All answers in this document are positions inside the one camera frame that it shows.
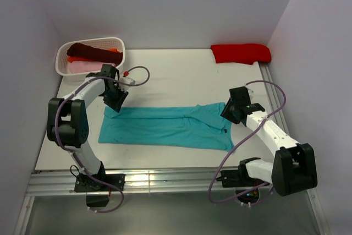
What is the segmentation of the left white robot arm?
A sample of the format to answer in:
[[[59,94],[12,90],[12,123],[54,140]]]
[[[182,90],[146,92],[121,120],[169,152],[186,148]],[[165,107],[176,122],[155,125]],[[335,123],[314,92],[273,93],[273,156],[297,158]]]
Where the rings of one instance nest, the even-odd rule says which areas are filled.
[[[98,73],[90,73],[69,95],[52,98],[48,103],[47,137],[70,154],[81,175],[88,177],[93,190],[107,184],[103,163],[94,154],[89,142],[86,109],[98,97],[112,110],[119,112],[128,92],[120,87],[119,71],[104,64]]]

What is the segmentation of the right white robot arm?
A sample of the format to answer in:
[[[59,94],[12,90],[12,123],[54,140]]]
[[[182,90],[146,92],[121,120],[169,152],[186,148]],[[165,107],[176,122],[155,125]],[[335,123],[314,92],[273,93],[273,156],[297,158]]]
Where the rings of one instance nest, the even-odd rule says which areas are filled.
[[[315,154],[311,145],[291,138],[268,117],[259,103],[252,103],[248,88],[230,89],[221,116],[251,129],[274,156],[273,162],[259,157],[240,161],[235,170],[222,170],[217,178],[224,187],[248,187],[267,182],[281,196],[317,187]]]

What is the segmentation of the teal t shirt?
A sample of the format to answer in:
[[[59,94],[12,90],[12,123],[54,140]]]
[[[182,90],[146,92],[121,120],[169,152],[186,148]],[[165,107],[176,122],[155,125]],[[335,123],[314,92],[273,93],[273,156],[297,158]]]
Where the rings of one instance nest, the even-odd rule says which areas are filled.
[[[109,107],[101,144],[162,145],[230,151],[231,122],[221,117],[223,102],[189,107]]]

